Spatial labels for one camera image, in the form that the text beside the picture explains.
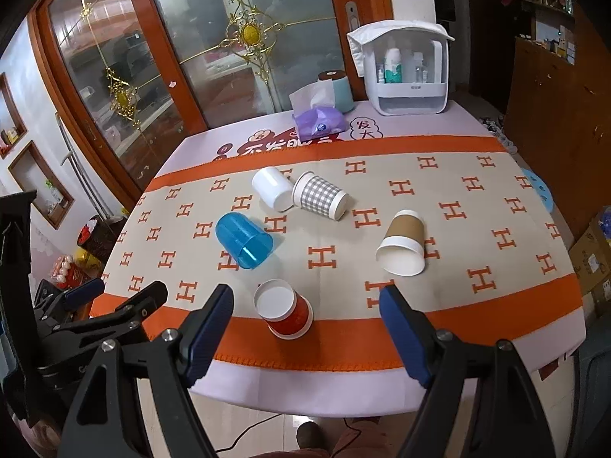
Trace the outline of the white plastic cup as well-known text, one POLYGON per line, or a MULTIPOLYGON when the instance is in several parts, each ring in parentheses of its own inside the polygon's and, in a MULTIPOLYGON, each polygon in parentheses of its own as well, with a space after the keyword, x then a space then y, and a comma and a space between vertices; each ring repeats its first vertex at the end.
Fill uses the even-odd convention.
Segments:
POLYGON ((293 205, 293 183, 273 166, 259 169, 253 176, 252 186, 264 204, 277 212, 285 212, 293 205))

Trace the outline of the purple tissue pack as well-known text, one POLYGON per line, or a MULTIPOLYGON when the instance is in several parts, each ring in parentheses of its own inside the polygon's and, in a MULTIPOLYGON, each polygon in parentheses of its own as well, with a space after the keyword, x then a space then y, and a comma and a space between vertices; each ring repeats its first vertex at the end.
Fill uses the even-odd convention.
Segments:
POLYGON ((348 129, 344 114, 336 108, 333 81, 317 81, 289 95, 292 118, 301 143, 340 134, 348 129))

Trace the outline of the grey checkered paper cup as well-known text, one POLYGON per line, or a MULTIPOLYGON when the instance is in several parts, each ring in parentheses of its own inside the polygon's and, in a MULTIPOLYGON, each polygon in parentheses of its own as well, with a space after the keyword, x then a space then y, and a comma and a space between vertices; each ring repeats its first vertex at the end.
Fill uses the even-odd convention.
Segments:
POLYGON ((346 191, 312 171, 301 174, 292 190, 294 206, 334 221, 345 214, 349 198, 346 191))

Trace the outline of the dark wooden shelf cabinet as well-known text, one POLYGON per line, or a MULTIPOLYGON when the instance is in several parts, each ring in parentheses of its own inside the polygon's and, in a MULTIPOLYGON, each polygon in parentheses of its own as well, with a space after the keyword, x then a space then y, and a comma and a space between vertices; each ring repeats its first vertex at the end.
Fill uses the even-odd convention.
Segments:
POLYGON ((505 129, 575 236, 610 203, 610 50, 575 0, 515 0, 505 129))

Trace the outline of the blue plastic cup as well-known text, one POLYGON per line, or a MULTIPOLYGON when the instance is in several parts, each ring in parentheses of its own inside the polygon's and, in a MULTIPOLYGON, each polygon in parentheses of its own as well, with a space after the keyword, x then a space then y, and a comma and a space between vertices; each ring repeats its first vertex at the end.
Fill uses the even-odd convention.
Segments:
POLYGON ((243 269, 256 269, 272 254, 272 236, 241 213, 221 216, 214 230, 218 242, 243 269))

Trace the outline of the cardboard box with items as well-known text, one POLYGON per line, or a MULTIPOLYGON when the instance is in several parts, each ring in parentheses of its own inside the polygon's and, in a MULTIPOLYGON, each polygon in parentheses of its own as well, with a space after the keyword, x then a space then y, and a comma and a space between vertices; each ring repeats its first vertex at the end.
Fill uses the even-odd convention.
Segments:
POLYGON ((610 311, 610 207, 602 208, 570 249, 583 296, 592 295, 597 316, 610 311))

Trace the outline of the white countertop sterilizer box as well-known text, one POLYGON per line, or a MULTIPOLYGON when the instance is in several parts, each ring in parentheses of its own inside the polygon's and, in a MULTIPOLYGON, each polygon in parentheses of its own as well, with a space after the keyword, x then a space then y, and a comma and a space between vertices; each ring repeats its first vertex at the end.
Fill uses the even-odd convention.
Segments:
POLYGON ((448 45, 441 25, 384 20, 347 34, 358 77, 384 116, 441 113, 448 103, 448 45))

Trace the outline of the wooden glass sliding door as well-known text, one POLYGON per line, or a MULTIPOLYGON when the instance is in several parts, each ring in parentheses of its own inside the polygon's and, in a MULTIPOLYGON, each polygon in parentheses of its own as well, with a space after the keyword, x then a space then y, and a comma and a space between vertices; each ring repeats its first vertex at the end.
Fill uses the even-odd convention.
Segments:
POLYGON ((27 24, 59 118, 94 172, 132 207, 190 135, 289 109, 342 70, 347 42, 391 0, 38 0, 27 24))

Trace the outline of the brown sleeve paper cup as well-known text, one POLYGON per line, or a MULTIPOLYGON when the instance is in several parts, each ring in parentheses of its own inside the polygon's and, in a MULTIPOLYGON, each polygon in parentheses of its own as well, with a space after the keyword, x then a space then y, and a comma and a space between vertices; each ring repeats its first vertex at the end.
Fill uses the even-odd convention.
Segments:
POLYGON ((425 270, 425 224, 419 213, 401 210, 391 219, 375 258, 383 270, 401 277, 425 270))

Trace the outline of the blue plastic stool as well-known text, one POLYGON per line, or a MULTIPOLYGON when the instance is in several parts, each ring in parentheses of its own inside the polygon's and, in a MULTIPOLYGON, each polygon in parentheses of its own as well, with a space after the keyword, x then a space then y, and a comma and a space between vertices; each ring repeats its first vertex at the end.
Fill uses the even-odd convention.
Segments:
POLYGON ((549 213, 553 212, 554 209, 554 200, 551 194, 551 190, 547 186, 547 184, 534 172, 531 172, 530 169, 522 169, 524 176, 530 181, 530 184, 534 188, 535 192, 541 198, 546 210, 549 213))

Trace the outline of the red paper cup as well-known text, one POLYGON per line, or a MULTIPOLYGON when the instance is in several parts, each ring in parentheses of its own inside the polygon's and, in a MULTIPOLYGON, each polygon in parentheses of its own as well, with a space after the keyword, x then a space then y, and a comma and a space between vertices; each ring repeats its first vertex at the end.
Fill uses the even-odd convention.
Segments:
POLYGON ((309 300, 283 279, 261 283, 254 294, 254 306, 269 331, 282 340, 304 336, 314 321, 309 300))

